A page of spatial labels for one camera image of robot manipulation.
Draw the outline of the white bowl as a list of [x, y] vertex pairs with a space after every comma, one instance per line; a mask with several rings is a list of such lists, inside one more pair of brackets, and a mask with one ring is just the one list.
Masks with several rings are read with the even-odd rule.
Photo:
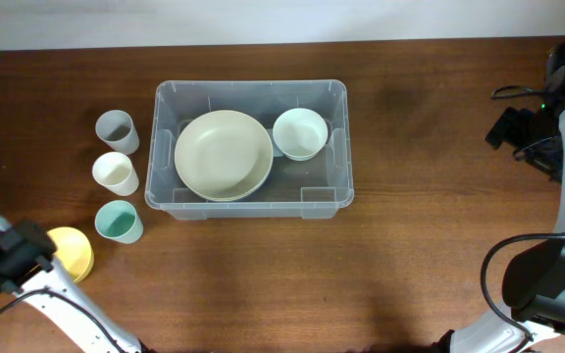
[[294, 108], [282, 113], [273, 126], [273, 139], [279, 150], [293, 161], [308, 161], [326, 145], [328, 126], [317, 112]]

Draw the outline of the beige plate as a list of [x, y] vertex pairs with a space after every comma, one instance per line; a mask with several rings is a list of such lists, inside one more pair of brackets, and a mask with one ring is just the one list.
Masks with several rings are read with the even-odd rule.
[[196, 162], [177, 168], [184, 184], [198, 196], [215, 202], [243, 199], [268, 179], [273, 162]]
[[256, 119], [238, 111], [213, 111], [196, 118], [180, 133], [175, 166], [177, 169], [196, 162], [212, 162], [226, 151], [269, 145], [273, 147], [271, 138]]

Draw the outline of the grey cup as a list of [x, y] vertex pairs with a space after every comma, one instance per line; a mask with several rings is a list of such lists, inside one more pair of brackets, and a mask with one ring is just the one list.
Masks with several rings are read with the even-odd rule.
[[130, 155], [139, 147], [133, 120], [125, 111], [111, 110], [102, 114], [96, 124], [97, 136], [113, 150]]

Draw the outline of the cream cup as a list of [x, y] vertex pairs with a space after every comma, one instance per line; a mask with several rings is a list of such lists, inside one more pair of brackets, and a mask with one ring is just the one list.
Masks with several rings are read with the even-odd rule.
[[120, 152], [108, 152], [92, 166], [94, 180], [119, 196], [129, 196], [139, 187], [139, 179], [130, 158]]

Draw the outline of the yellow bowl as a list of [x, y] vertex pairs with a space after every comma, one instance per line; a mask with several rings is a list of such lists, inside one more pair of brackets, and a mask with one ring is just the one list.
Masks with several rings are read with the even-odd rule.
[[87, 236], [73, 227], [52, 228], [47, 235], [57, 247], [55, 256], [74, 283], [84, 280], [94, 265], [94, 252]]

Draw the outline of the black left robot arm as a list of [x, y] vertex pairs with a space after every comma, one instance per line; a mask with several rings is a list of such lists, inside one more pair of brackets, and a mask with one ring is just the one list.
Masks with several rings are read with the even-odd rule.
[[149, 348], [115, 324], [74, 283], [55, 256], [56, 245], [37, 223], [0, 216], [0, 293], [15, 299], [0, 316], [26, 303], [84, 352], [142, 353]]

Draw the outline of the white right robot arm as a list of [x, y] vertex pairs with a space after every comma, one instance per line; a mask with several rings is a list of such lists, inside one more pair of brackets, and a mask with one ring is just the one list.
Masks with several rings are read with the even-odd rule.
[[486, 136], [494, 149], [507, 143], [513, 157], [561, 184], [551, 233], [513, 236], [483, 259], [480, 287], [489, 310], [475, 323], [448, 331], [434, 352], [525, 352], [565, 335], [565, 42], [548, 55], [544, 86], [497, 88], [492, 99], [536, 96], [540, 108], [507, 108]]

